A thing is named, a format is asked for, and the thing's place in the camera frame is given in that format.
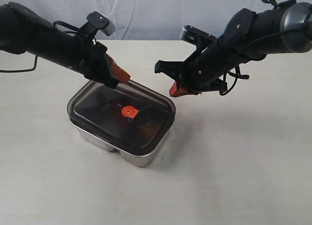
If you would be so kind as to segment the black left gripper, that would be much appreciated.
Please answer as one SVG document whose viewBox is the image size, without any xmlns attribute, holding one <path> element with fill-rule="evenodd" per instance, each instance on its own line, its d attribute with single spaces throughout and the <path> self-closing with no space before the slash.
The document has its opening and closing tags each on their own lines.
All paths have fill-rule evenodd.
<svg viewBox="0 0 312 225">
<path fill-rule="evenodd" d="M 84 43 L 82 39 L 75 39 L 75 50 L 75 71 L 86 79 L 112 89 L 119 83 L 127 83 L 130 80 L 130 74 L 106 54 L 107 47 L 103 44 L 92 41 Z"/>
</svg>

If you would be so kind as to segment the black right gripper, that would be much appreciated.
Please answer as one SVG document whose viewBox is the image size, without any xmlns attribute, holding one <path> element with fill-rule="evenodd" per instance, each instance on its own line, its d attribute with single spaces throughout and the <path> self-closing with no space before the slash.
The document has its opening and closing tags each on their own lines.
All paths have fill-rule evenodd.
<svg viewBox="0 0 312 225">
<path fill-rule="evenodd" d="M 207 91 L 226 93 L 228 63 L 228 48 L 208 46 L 186 63 L 159 60 L 155 64 L 154 72 L 163 73 L 171 79 L 179 79 L 169 89 L 170 97 L 199 95 Z"/>
</svg>

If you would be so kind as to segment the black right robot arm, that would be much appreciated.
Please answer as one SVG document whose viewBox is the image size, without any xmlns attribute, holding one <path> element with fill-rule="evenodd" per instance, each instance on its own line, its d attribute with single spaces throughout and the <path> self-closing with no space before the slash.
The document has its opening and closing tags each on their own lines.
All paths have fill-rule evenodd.
<svg viewBox="0 0 312 225">
<path fill-rule="evenodd" d="M 247 80 L 240 65 L 261 61 L 270 54 L 306 53 L 312 48 L 312 5 L 308 2 L 283 3 L 256 13 L 237 12 L 223 34 L 215 37 L 193 26 L 183 27 L 181 40 L 196 47 L 184 61 L 158 61 L 155 72 L 174 80 L 172 97 L 217 91 L 231 91 L 226 77 Z"/>
</svg>

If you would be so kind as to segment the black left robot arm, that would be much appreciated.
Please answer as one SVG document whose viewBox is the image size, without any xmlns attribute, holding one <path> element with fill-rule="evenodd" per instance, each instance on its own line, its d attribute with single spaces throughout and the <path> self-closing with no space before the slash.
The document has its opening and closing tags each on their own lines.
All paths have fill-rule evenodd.
<svg viewBox="0 0 312 225">
<path fill-rule="evenodd" d="M 0 7 L 2 51 L 15 55 L 28 52 L 115 89 L 131 76 L 107 54 L 107 47 L 96 41 L 98 31 L 110 36 L 115 26 L 97 11 L 77 28 L 62 21 L 50 23 L 16 2 Z"/>
</svg>

